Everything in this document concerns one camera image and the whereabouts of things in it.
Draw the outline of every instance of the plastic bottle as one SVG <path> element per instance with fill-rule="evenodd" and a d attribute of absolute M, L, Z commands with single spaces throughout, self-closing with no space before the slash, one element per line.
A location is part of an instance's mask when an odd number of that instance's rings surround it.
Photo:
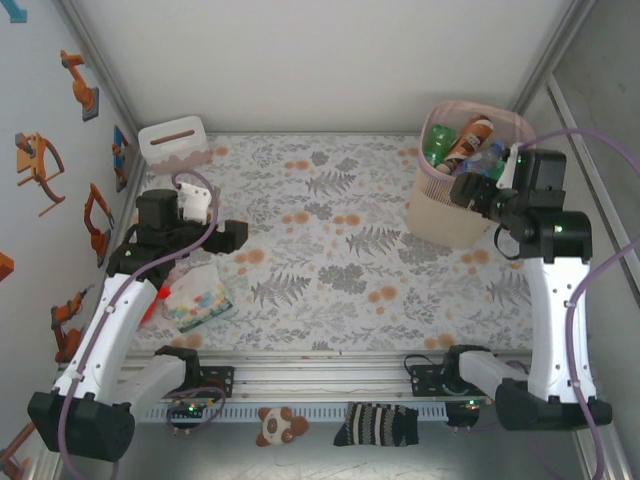
<path fill-rule="evenodd" d="M 458 165 L 453 175 L 457 177 L 463 173 L 480 173 L 485 177 L 493 178 L 497 175 L 499 178 L 504 170 L 503 151 L 504 142 L 493 142 L 488 149 L 475 153 Z"/>
<path fill-rule="evenodd" d="M 482 143 L 493 133 L 493 122 L 486 115 L 474 115 L 469 123 L 460 132 L 460 138 L 456 141 L 451 151 L 437 170 L 451 175 L 458 165 L 473 155 Z"/>
<path fill-rule="evenodd" d="M 427 140 L 424 142 L 422 153 L 424 158 L 434 167 L 440 165 L 444 157 L 451 150 L 453 142 L 458 138 L 458 133 L 449 127 L 434 125 L 429 130 Z"/>

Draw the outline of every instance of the teddy bear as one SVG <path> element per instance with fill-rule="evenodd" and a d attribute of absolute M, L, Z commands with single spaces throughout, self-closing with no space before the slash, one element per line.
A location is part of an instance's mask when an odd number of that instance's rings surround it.
<path fill-rule="evenodd" d="M 309 422 L 304 417 L 294 417 L 289 407 L 261 408 L 258 417 L 262 420 L 262 432 L 256 439 L 259 447 L 291 443 L 309 430 Z"/>

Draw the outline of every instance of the plastic bag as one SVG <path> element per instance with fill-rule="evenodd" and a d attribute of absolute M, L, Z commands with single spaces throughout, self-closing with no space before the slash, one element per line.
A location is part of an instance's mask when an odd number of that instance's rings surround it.
<path fill-rule="evenodd" d="M 233 303 L 215 265 L 197 267 L 176 280 L 165 306 L 184 333 L 226 312 Z"/>

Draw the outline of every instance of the floral tablecloth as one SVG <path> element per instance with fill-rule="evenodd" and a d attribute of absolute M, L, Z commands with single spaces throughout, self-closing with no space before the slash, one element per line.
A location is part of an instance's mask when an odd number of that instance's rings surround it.
<path fill-rule="evenodd" d="M 469 251 L 407 230 L 417 137 L 209 140 L 212 161 L 197 170 L 222 190 L 220 220 L 249 222 L 249 240 L 231 255 L 192 254 L 167 283 L 214 262 L 234 308 L 185 335 L 157 308 L 134 349 L 531 347 L 528 285 L 521 265 L 496 252 L 492 230 Z M 147 172 L 141 191 L 159 187 L 171 188 L 169 176 Z"/>

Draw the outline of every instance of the black and white sock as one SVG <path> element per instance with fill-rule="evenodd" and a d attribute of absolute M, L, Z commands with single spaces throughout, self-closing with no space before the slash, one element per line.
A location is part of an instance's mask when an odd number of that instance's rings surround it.
<path fill-rule="evenodd" d="M 349 403 L 333 444 L 406 447 L 418 443 L 418 411 L 401 405 Z"/>

